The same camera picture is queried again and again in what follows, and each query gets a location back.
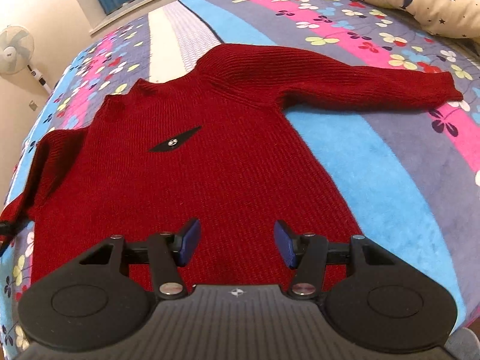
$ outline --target fan pole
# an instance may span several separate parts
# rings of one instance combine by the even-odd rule
[[[43,87],[43,89],[46,90],[46,92],[50,95],[52,93],[51,88],[48,86],[47,82],[42,76],[42,73],[38,69],[35,69],[32,65],[28,64],[27,65],[28,70],[30,71],[30,74],[32,75],[33,78],[35,78],[40,85]]]

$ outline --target bedspread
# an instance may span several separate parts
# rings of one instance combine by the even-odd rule
[[[455,43],[358,0],[179,0],[106,35],[67,67],[25,140],[7,203],[22,192],[35,146],[48,131],[88,125],[105,95],[127,92],[138,78],[180,77],[221,43],[285,45],[351,65],[452,73],[464,100],[429,112],[339,114],[297,106],[285,114],[363,233],[446,287],[457,303],[457,327],[478,316],[478,65]],[[9,358],[28,346],[16,305],[30,285],[34,240],[35,225],[26,222],[1,259],[1,336]]]

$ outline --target wall socket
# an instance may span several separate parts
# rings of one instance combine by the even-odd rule
[[[32,100],[30,103],[28,103],[28,106],[32,108],[32,111],[36,111],[38,108],[38,105],[35,104],[35,102]]]

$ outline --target black circular disc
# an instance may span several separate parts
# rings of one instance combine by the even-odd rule
[[[119,342],[138,329],[149,309],[140,285],[94,265],[46,276],[18,305],[20,324],[29,338],[67,352]]]
[[[325,311],[345,338],[390,353],[444,344],[457,318],[447,290],[419,271],[393,266],[372,266],[336,284]]]

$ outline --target pink stripe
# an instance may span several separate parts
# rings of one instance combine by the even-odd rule
[[[445,123],[451,123],[458,129],[457,137],[453,137],[447,131],[443,133],[450,138],[470,169],[476,173],[480,170],[480,129],[461,108],[444,104],[438,110],[446,117]]]
[[[294,16],[284,17],[289,18],[294,22],[298,21],[308,21],[308,23],[318,24],[318,28],[309,28],[309,32],[313,32],[322,38],[337,38],[340,42],[335,43],[337,47],[342,47],[350,54],[356,56],[358,59],[365,62],[367,66],[374,66],[377,68],[388,68],[388,69],[399,69],[402,67],[394,67],[388,63],[391,60],[390,52],[381,48],[379,45],[375,44],[372,40],[368,42],[373,44],[375,49],[378,52],[372,52],[368,49],[360,49],[358,46],[362,45],[362,42],[350,38],[347,32],[354,32],[355,30],[346,30],[345,28],[335,28],[332,27],[333,23],[324,23],[320,21],[314,21],[319,16],[319,13],[311,9],[299,9],[299,6],[291,1],[277,1],[272,2],[272,0],[250,0],[258,5],[261,5],[265,8],[268,8],[274,12],[279,12],[280,10],[286,10],[292,12]]]
[[[110,37],[111,37],[110,34],[107,35],[102,40],[102,43],[97,47],[98,49],[104,49],[105,52],[103,52],[102,55],[96,54],[92,58],[92,60],[89,62],[89,64],[91,65],[91,68],[84,77],[81,77],[82,82],[90,81],[90,80],[100,76],[100,73],[95,73],[95,72],[98,70],[98,68],[100,68],[101,66],[104,66],[103,61],[105,61],[105,57],[103,55],[105,53],[109,52],[112,48],[113,43],[110,40]],[[63,122],[61,124],[62,128],[65,127],[65,125],[68,123],[69,119],[73,115],[75,115],[78,118],[78,123],[76,124],[75,127],[79,128],[79,127],[83,126],[83,121],[85,119],[85,115],[88,111],[88,106],[89,106],[88,95],[92,92],[95,92],[95,90],[97,90],[97,88],[100,85],[101,85],[101,83],[99,82],[97,86],[95,86],[94,88],[92,88],[90,90],[90,86],[87,83],[85,86],[80,88],[80,90],[78,91],[78,93],[75,96],[73,96],[71,98],[71,100],[69,101],[70,107],[68,107],[65,110],[65,115],[63,117]]]
[[[373,53],[369,50],[359,49],[358,43],[355,40],[352,40],[347,34],[349,30],[343,30],[343,32],[334,33],[334,27],[331,25],[333,23],[322,23],[316,22],[314,19],[318,18],[318,13],[310,9],[299,9],[298,5],[291,1],[278,1],[272,2],[271,0],[250,0],[258,5],[266,7],[272,11],[278,12],[279,10],[286,10],[288,12],[295,13],[294,16],[287,16],[292,21],[308,21],[309,23],[316,23],[320,27],[318,28],[309,28],[309,31],[316,33],[322,38],[326,37],[335,37],[340,40],[339,43],[335,43],[336,46],[342,47],[347,50],[350,54],[356,56],[365,62],[368,66],[374,66],[378,68],[398,68],[405,69],[403,66],[393,67],[388,61],[390,58],[390,52],[385,49],[382,49],[380,46],[374,44],[371,40],[370,43],[374,44],[377,48],[378,53]],[[449,115],[455,108],[449,104],[444,104],[439,108],[439,111],[444,115]],[[469,164],[472,171],[477,172],[480,170],[480,128],[475,124],[475,122],[464,112],[462,109],[457,109],[455,112],[452,112],[447,117],[446,123],[451,123],[458,128],[458,136],[453,137],[450,133],[444,130],[444,134],[450,138],[458,152],[463,156],[465,161]]]

